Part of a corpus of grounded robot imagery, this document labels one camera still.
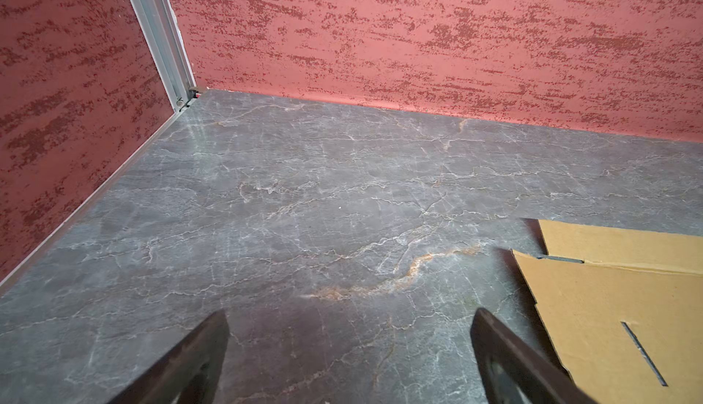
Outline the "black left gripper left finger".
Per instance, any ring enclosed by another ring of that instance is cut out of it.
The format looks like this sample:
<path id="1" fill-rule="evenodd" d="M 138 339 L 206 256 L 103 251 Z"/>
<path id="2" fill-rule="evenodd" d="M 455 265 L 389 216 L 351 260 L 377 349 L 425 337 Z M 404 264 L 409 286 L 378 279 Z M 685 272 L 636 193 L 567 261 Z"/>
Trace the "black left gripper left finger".
<path id="1" fill-rule="evenodd" d="M 212 403 L 229 336 L 225 312 L 210 314 L 111 402 Z"/>

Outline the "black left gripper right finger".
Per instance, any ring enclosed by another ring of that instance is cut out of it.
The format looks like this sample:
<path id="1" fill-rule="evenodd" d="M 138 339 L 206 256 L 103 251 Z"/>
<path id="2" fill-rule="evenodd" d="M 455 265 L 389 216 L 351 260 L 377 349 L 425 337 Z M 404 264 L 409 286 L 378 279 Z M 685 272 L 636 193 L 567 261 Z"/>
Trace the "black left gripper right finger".
<path id="1" fill-rule="evenodd" d="M 594 402 L 483 307 L 474 314 L 470 338 L 488 402 Z"/>

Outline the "brown cardboard box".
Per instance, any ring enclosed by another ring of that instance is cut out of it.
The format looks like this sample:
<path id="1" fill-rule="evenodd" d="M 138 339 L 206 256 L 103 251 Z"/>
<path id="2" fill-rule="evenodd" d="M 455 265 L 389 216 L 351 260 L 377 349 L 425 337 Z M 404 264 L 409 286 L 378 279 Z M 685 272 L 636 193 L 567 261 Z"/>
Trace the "brown cardboard box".
<path id="1" fill-rule="evenodd" d="M 600 403 L 702 400 L 702 240 L 540 222 L 514 258 L 562 366 Z"/>

